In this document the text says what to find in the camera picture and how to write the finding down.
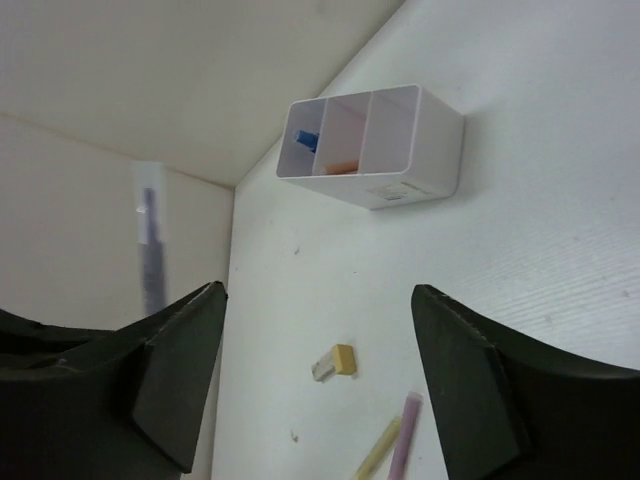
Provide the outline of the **yellow highlighter pen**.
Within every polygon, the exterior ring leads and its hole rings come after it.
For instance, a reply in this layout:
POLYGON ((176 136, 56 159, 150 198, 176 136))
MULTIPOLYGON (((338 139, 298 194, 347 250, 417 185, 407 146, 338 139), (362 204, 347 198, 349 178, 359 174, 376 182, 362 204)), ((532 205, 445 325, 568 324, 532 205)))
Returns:
POLYGON ((354 480, 370 480, 394 446, 401 429, 402 417, 395 416, 366 455, 353 476, 354 480))

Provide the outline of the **blue-capped clear spray bottle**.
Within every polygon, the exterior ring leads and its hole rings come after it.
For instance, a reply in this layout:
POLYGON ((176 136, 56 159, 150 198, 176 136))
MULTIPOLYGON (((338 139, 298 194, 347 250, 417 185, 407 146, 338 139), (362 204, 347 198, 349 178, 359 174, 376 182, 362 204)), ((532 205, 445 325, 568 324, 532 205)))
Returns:
POLYGON ((293 132, 293 141, 315 154, 319 143, 319 134, 306 130, 295 130, 293 132))

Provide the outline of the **purple pen clear cap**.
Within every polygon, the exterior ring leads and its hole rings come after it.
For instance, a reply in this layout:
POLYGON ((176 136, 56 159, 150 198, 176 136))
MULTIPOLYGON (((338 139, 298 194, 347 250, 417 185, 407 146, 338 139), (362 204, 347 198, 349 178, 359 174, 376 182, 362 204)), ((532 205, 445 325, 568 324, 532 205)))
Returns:
POLYGON ((133 166, 144 314, 168 304, 165 267, 165 169, 159 162, 137 161, 133 166))

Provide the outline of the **pink purple highlighter pen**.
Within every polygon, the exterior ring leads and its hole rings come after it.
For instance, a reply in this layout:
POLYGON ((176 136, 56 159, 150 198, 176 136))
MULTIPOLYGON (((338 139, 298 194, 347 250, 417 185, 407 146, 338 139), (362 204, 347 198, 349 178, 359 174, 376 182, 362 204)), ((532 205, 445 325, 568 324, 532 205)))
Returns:
POLYGON ((423 396, 410 392, 405 400, 399 434, 392 455, 388 480, 402 480, 405 477, 417 421, 423 404, 423 396))

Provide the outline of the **orange highlighter pen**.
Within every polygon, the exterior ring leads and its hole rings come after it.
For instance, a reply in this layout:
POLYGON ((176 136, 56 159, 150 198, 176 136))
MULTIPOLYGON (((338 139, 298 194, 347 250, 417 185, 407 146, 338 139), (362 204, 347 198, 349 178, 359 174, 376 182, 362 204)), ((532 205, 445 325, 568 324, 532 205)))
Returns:
POLYGON ((347 162, 333 163, 324 167, 325 175, 345 175, 357 173, 359 170, 359 161, 352 160, 347 162))

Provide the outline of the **white three-compartment organizer box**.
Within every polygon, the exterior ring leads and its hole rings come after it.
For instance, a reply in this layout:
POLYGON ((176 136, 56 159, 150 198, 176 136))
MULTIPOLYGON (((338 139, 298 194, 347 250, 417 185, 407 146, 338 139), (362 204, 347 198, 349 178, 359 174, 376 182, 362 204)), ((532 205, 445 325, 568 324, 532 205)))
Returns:
POLYGON ((465 118, 419 85, 293 103, 276 168, 279 179, 377 210, 450 197, 457 189, 465 118), (315 154, 295 130, 319 134, 315 154), (357 173, 325 175, 359 161, 357 173))

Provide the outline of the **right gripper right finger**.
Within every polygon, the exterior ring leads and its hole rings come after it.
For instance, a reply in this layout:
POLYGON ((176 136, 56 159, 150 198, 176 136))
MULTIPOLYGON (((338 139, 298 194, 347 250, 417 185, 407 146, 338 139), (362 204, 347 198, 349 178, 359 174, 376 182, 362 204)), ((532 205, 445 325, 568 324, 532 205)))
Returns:
POLYGON ((431 285, 414 329, 451 479, 636 479, 639 373, 482 316, 431 285))

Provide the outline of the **yellow eraser with sleeve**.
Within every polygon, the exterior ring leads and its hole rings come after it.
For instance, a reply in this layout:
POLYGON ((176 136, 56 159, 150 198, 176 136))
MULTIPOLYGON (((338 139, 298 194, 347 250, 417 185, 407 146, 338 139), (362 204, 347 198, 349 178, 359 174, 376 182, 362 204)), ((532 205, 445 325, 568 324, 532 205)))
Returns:
POLYGON ((333 376, 357 373, 355 350, 351 345, 335 344, 311 367, 313 380, 323 383, 333 376))

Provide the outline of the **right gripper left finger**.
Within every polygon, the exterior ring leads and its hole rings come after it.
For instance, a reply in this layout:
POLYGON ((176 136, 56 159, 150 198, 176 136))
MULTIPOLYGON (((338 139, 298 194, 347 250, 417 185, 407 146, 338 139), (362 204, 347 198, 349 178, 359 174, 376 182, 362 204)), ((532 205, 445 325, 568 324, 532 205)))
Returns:
POLYGON ((118 330, 3 312, 2 472, 190 472, 226 304, 211 282, 118 330))

